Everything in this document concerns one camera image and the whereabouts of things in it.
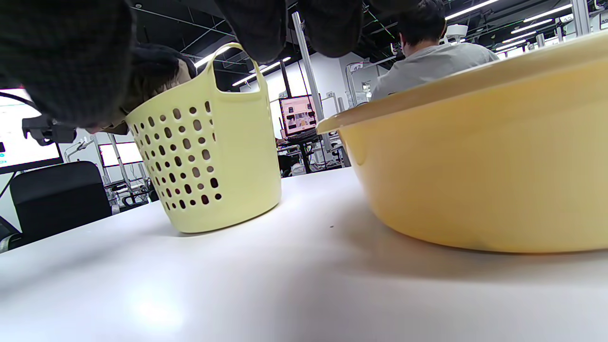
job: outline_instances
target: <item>ceiling light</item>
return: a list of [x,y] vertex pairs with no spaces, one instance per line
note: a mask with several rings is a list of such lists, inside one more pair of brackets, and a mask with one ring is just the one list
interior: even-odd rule
[[[258,66],[258,68],[260,68],[260,70],[267,68],[267,67],[268,67],[268,65],[266,65],[266,64],[262,64],[262,65]],[[255,68],[253,68],[249,71],[250,74],[253,74],[254,72],[255,72]]]
[[521,35],[521,36],[517,36],[517,37],[515,37],[515,38],[510,38],[510,39],[507,39],[507,40],[503,40],[503,41],[502,41],[502,43],[503,43],[503,44],[505,44],[505,43],[509,43],[510,41],[518,40],[519,38],[527,37],[527,36],[529,36],[529,35],[533,35],[533,34],[535,34],[535,33],[536,33],[536,31],[528,32],[528,33],[526,33],[525,35]]
[[565,6],[562,6],[562,7],[558,7],[558,8],[556,8],[556,9],[550,10],[550,11],[548,11],[548,12],[541,13],[541,14],[539,14],[539,15],[535,15],[535,16],[532,16],[532,17],[530,17],[530,18],[528,18],[528,19],[525,19],[525,20],[524,20],[524,22],[525,22],[525,23],[527,23],[527,22],[532,21],[532,20],[534,20],[534,19],[538,19],[538,18],[540,18],[541,16],[545,16],[545,15],[553,14],[553,13],[555,13],[555,12],[559,12],[559,11],[567,10],[567,9],[569,9],[570,7],[572,7],[572,4],[565,5]]
[[456,18],[457,16],[461,16],[461,15],[463,15],[465,13],[469,13],[471,11],[474,11],[474,10],[479,9],[479,8],[481,8],[483,6],[486,6],[486,5],[490,5],[490,4],[492,4],[493,2],[496,2],[496,1],[498,1],[498,0],[488,0],[488,1],[482,2],[479,5],[475,5],[475,6],[469,7],[466,10],[462,10],[460,12],[456,12],[454,14],[450,14],[450,15],[448,15],[446,17],[446,20],[450,20],[450,19]]
[[[228,51],[228,49],[230,49],[230,48],[231,48],[231,46],[225,46],[222,49],[220,49],[217,54],[218,55],[223,54],[224,52]],[[208,61],[210,61],[212,57],[213,57],[213,54],[210,54],[209,56],[206,56],[206,57],[198,60],[196,63],[194,63],[194,66],[196,66],[198,68],[198,67],[206,64]]]
[[[286,58],[283,58],[283,61],[288,61],[288,60],[290,60],[290,59],[291,59],[291,57],[286,57]],[[274,69],[274,68],[276,68],[276,67],[277,67],[279,64],[281,64],[281,62],[280,62],[280,61],[275,62],[275,63],[271,64],[270,66],[267,66],[267,67],[265,67],[264,69],[260,70],[260,72],[261,72],[262,74],[264,74],[266,71],[268,71],[268,70],[270,70],[270,69]],[[244,79],[242,79],[242,80],[240,80],[240,81],[238,81],[238,82],[234,83],[232,86],[237,86],[237,85],[239,85],[239,84],[241,84],[241,83],[245,83],[245,82],[249,81],[250,79],[252,79],[252,78],[254,78],[254,77],[255,77],[255,74],[253,74],[253,75],[249,75],[249,76],[245,77]]]
[[543,21],[541,21],[541,22],[539,22],[539,23],[532,24],[532,25],[530,25],[530,26],[522,27],[521,29],[517,29],[517,30],[511,31],[511,34],[513,34],[513,33],[518,33],[518,32],[521,32],[521,31],[525,31],[525,30],[527,30],[527,29],[529,29],[529,28],[536,27],[536,26],[538,26],[538,25],[543,25],[543,24],[546,24],[546,23],[550,23],[550,22],[552,22],[552,21],[553,21],[553,19],[547,19],[547,20],[543,20]]
[[519,45],[519,44],[521,44],[521,43],[525,43],[525,42],[526,42],[526,40],[525,40],[525,39],[522,39],[522,40],[516,41],[515,43],[511,43],[511,44],[507,44],[507,45],[499,46],[499,47],[497,47],[497,48],[496,48],[496,51],[500,51],[500,50],[502,50],[502,49],[507,49],[507,48],[509,48],[509,47],[511,47],[511,46]]
[[501,54],[505,54],[505,55],[506,55],[506,53],[507,53],[507,52],[509,52],[509,51],[513,51],[513,50],[516,50],[516,49],[521,49],[521,48],[522,48],[521,46],[514,46],[514,47],[512,47],[511,49],[507,49],[507,50],[504,50],[504,51],[500,51],[500,53],[501,53]]

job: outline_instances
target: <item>black office chair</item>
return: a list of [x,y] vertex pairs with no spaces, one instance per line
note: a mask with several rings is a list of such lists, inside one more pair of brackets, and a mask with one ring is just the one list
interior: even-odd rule
[[10,194],[26,243],[112,215],[99,170],[88,161],[22,173]]

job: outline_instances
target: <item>gray t-shirt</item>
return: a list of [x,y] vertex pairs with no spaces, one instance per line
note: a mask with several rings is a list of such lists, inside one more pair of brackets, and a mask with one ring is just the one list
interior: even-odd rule
[[396,62],[386,75],[380,76],[378,85],[371,92],[371,100],[382,99],[498,59],[495,53],[476,44],[429,46]]

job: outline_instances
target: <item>computer screen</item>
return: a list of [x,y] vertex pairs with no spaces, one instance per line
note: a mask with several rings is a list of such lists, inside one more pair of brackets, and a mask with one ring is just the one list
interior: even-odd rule
[[317,111],[311,95],[280,99],[279,103],[286,136],[317,127]]
[[[31,100],[23,89],[0,89],[0,92]],[[23,136],[21,120],[39,115],[25,103],[0,97],[0,174],[63,162],[57,144],[40,146],[31,137]]]
[[[135,142],[119,142],[116,144],[116,147],[123,164],[143,161]],[[99,144],[99,152],[102,154],[102,165],[104,167],[118,165],[118,158],[116,158],[112,144]]]

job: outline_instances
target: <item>desk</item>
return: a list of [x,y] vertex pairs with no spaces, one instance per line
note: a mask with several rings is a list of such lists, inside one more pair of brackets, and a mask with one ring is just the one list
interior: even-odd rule
[[352,169],[286,178],[271,212],[198,236],[155,202],[2,254],[0,274],[11,342],[608,340],[607,252],[410,239]]

